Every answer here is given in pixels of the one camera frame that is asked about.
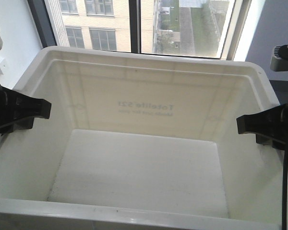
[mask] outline window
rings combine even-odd
[[[115,31],[90,29],[93,49],[116,51]]]
[[[63,13],[77,13],[76,0],[60,0],[61,11]]]
[[[68,28],[66,33],[70,47],[84,48],[81,28]]]
[[[85,0],[87,14],[113,15],[112,0]]]
[[[86,48],[233,59],[251,0],[45,0],[45,2],[51,11],[51,23],[57,44],[61,46],[68,45],[68,39],[62,33],[64,25],[73,25],[82,28]],[[72,14],[60,17],[58,15],[60,12],[57,10],[60,8],[59,2],[65,10],[70,10],[68,4],[71,3],[76,8],[77,3],[80,14],[77,17]]]

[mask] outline window glass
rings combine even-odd
[[[81,28],[66,28],[70,47],[84,48]]]
[[[219,58],[234,0],[142,0],[142,52]]]
[[[77,13],[77,5],[75,0],[60,0],[60,8],[64,13]]]

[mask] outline window frame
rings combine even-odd
[[[106,2],[106,0],[102,0],[103,2],[100,3],[100,2],[96,2],[96,0],[84,0],[85,2],[85,10],[86,10],[86,14],[87,15],[102,15],[102,16],[114,16],[114,10],[113,10],[113,0],[109,0],[110,2]],[[88,5],[91,4],[91,5],[94,5],[94,9],[95,9],[95,13],[93,12],[88,12]],[[98,9],[98,5],[100,4],[103,4],[103,9],[104,9],[104,12],[103,13],[98,13],[97,12],[97,9]],[[106,5],[110,4],[110,7],[111,7],[111,14],[107,14],[106,13]]]
[[[68,12],[64,12],[63,11],[61,2],[67,3]],[[72,2],[74,3],[74,6],[76,8],[75,12],[71,12],[71,9],[70,9],[70,5],[69,4],[72,3]],[[60,4],[60,9],[61,9],[62,13],[65,13],[65,14],[78,14],[78,7],[77,7],[77,1],[76,0],[59,0],[59,4]]]
[[[35,8],[39,7],[38,2],[40,1],[38,0],[27,0],[27,1],[29,5],[31,3],[34,5]],[[226,31],[226,38],[225,38],[224,45],[221,50],[220,58],[151,54],[151,53],[149,54],[159,55],[159,56],[162,55],[162,56],[185,57],[185,58],[233,60],[235,51],[237,50],[237,47],[238,47],[239,39],[241,36],[241,32],[243,30],[243,26],[246,20],[246,16],[248,14],[251,1],[252,0],[235,0],[235,5],[233,8],[233,12],[230,16],[229,26]],[[42,11],[43,14],[34,14],[34,10],[31,9],[34,21],[36,22],[36,27],[37,27],[38,32],[40,30],[45,30],[45,31],[48,31],[48,34],[53,35],[52,38],[49,39],[49,37],[47,38],[47,36],[44,36],[43,33],[39,32],[41,40],[50,41],[51,39],[54,39],[55,41],[55,36],[51,27],[51,23],[50,23],[50,19],[49,19],[46,7],[38,9],[38,10]],[[129,14],[130,14],[131,53],[146,54],[141,51],[141,0],[129,0]],[[92,14],[92,15],[110,16],[110,15],[104,15],[104,14]],[[51,42],[45,42],[45,47],[48,46],[47,44],[51,44]]]
[[[100,46],[100,49],[94,49],[93,36],[92,36],[91,31],[98,31],[98,38],[99,38],[99,46]],[[115,39],[115,50],[102,49],[102,48],[101,48],[102,45],[101,45],[101,39],[100,39],[100,31],[106,31],[106,32],[107,32],[108,48],[110,48],[108,32],[113,32],[113,33],[114,33],[114,39]],[[94,49],[94,50],[104,50],[104,51],[116,51],[116,50],[117,50],[117,43],[116,43],[116,34],[115,34],[115,29],[111,29],[111,28],[96,28],[96,27],[90,27],[90,28],[89,28],[89,32],[90,32],[90,36],[91,36],[92,49]]]
[[[75,41],[75,43],[76,43],[76,47],[75,47],[75,48],[85,48],[85,46],[84,46],[84,40],[83,40],[83,34],[82,34],[82,28],[79,27],[79,26],[68,26],[68,25],[67,25],[67,26],[65,26],[66,33],[67,33],[67,29],[71,29],[71,30],[72,30],[73,38],[74,38],[74,41]],[[80,30],[83,47],[78,47],[78,43],[77,43],[77,39],[76,39],[77,37],[76,37],[76,34],[75,34],[75,31],[74,31],[74,30]],[[68,36],[68,33],[67,33],[67,37],[68,37],[68,42],[69,42],[69,44],[71,44],[70,41],[69,41],[69,38],[70,38],[71,36]]]

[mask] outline plastic storage box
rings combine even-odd
[[[0,225],[279,229],[282,155],[236,125],[278,105],[260,67],[49,47],[14,89],[52,111],[0,138]]]

